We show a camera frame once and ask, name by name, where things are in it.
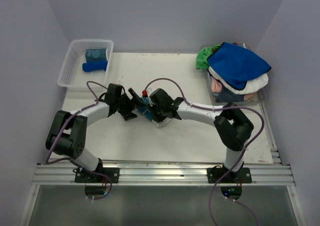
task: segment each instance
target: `white table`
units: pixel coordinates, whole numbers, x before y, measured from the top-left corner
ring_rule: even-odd
[[[190,101],[210,105],[204,74],[195,67],[196,56],[113,53],[108,84],[122,84],[141,94],[151,80],[166,77],[175,80]],[[157,81],[151,87],[164,89],[173,99],[181,96],[169,81]],[[90,92],[68,90],[62,109],[80,109],[93,101]],[[261,112],[258,104],[251,107]],[[260,119],[253,112],[244,112],[254,124],[254,135],[260,128]],[[157,128],[140,114],[138,118],[124,121],[116,113],[94,123],[87,128],[85,147],[103,160],[222,163],[226,156],[226,147],[212,126],[174,119],[165,127]],[[247,164],[273,163],[266,130],[249,146],[244,161]]]

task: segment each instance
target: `white cloth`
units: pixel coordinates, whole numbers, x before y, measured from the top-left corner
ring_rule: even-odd
[[[267,73],[264,73],[253,80],[247,81],[244,89],[236,90],[233,87],[231,87],[229,84],[227,84],[227,82],[222,77],[220,77],[219,74],[217,74],[212,67],[209,67],[208,70],[209,70],[209,73],[215,79],[219,80],[228,90],[230,90],[232,93],[236,95],[246,95],[246,94],[255,93],[258,90],[262,89],[264,86],[266,86],[269,81]]]

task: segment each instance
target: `red object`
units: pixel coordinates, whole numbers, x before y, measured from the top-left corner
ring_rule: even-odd
[[[148,93],[147,93],[146,90],[143,90],[143,91],[142,91],[142,97],[148,97]]]

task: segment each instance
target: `wall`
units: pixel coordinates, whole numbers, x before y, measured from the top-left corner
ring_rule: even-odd
[[[320,1],[284,0],[257,52],[272,66],[266,104],[308,225],[319,225]]]
[[[47,0],[0,0],[0,219],[18,225],[64,91],[68,42]]]
[[[196,52],[246,42],[253,49],[282,0],[48,0],[69,41],[114,41],[116,52]]]

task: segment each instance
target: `empty white basket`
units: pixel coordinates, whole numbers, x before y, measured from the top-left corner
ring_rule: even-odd
[[[84,72],[82,64],[86,62],[87,49],[105,49],[107,48],[107,66],[106,71],[97,70],[92,72]],[[102,85],[106,85],[109,68],[111,65],[112,52],[114,42],[104,39],[77,39],[70,43],[68,51],[65,55],[62,68],[57,80],[61,87],[67,87],[75,91],[86,91],[87,81],[95,81]],[[93,89],[99,89],[99,86],[92,84]]]

